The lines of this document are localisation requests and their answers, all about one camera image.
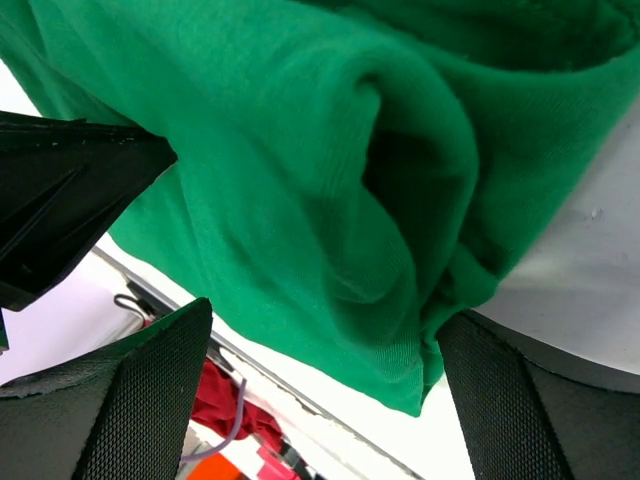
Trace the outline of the green t shirt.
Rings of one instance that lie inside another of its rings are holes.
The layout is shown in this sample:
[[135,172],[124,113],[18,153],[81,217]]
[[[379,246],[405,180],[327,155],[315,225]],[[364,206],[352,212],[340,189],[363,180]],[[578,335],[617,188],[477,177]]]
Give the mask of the green t shirt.
[[635,1],[5,1],[49,118],[177,163],[111,227],[245,338],[415,416],[639,91]]

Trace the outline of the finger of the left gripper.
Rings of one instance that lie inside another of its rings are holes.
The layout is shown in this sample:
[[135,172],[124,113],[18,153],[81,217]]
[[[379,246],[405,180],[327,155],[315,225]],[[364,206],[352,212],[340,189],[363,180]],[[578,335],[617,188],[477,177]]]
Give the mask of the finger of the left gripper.
[[176,160],[139,127],[2,113],[2,307],[57,286]]

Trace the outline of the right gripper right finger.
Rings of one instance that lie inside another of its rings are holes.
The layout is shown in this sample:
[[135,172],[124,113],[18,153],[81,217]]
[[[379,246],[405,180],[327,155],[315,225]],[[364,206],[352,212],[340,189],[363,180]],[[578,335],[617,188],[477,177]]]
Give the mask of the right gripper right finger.
[[638,375],[471,311],[437,340],[476,478],[638,478]]

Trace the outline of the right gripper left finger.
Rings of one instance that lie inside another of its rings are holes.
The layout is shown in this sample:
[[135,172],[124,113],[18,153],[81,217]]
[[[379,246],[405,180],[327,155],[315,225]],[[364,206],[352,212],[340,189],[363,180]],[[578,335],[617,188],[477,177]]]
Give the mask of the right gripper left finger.
[[2,385],[2,478],[175,478],[211,324],[211,304],[198,298],[135,334]]

